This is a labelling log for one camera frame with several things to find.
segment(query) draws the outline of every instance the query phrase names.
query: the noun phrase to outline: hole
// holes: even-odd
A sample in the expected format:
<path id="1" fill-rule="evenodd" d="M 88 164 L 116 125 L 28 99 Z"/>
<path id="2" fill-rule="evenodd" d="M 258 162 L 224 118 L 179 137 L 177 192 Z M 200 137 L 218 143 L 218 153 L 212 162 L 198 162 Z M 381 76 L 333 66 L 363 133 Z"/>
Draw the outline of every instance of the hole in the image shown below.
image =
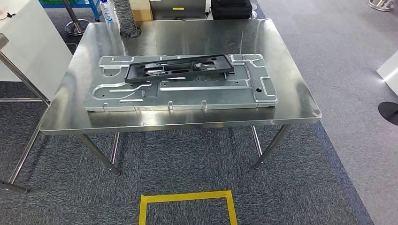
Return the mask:
<path id="1" fill-rule="evenodd" d="M 173 70 L 171 71 L 172 74 L 179 74 L 179 73 L 187 73 L 189 70 L 187 69 L 181 69 L 181 70 Z"/>

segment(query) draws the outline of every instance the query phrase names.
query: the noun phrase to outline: black circular base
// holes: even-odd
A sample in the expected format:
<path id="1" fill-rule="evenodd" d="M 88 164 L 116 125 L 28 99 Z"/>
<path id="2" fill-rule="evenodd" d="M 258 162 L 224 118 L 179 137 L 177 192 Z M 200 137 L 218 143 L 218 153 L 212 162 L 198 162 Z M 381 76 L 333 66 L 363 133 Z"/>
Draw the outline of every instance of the black circular base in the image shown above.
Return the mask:
<path id="1" fill-rule="evenodd" d="M 382 102 L 379 104 L 379 113 L 388 122 L 398 125 L 398 104 L 393 102 Z"/>

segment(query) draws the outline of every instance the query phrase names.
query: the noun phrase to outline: white panel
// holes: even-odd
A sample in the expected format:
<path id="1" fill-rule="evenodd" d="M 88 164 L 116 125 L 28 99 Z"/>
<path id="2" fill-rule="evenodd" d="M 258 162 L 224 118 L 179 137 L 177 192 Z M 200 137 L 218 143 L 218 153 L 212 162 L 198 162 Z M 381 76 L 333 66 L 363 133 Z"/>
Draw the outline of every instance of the white panel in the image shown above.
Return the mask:
<path id="1" fill-rule="evenodd" d="M 9 39 L 2 52 L 51 100 L 72 55 L 37 0 L 14 13 L 0 24 L 0 32 Z"/>

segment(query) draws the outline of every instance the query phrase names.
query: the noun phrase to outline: black bracket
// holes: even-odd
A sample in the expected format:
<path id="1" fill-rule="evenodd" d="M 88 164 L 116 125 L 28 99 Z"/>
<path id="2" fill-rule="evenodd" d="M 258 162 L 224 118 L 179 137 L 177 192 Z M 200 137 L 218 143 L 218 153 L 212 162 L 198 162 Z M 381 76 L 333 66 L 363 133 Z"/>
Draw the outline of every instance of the black bracket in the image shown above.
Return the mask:
<path id="1" fill-rule="evenodd" d="M 206 55 L 173 60 L 133 63 L 125 77 L 126 83 L 162 80 L 175 77 L 190 77 L 228 73 L 234 67 L 225 55 Z"/>

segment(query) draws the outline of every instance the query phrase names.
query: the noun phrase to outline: carpet floor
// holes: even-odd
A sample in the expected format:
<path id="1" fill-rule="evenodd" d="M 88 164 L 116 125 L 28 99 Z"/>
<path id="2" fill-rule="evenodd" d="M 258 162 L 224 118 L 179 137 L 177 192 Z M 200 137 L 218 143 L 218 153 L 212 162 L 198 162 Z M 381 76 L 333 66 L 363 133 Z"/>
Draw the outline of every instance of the carpet floor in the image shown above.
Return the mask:
<path id="1" fill-rule="evenodd" d="M 380 12 L 367 2 L 259 0 L 322 110 L 322 124 L 373 221 L 396 225 L 398 126 L 377 108 L 398 97 L 376 70 L 398 50 L 398 10 Z"/>
<path id="2" fill-rule="evenodd" d="M 30 95 L 19 85 L 0 83 L 1 97 Z M 44 104 L 1 106 L 7 180 Z M 258 127 L 263 148 L 278 129 Z M 113 134 L 89 137 L 110 156 Z M 115 177 L 75 137 L 41 134 L 17 179 L 32 191 L 0 191 L 0 224 L 137 224 L 140 195 L 218 190 L 232 191 L 240 225 L 373 224 L 319 122 L 293 126 L 259 170 L 256 159 L 249 127 L 122 133 Z M 223 225 L 229 217 L 225 199 L 207 199 L 150 203 L 146 222 Z"/>

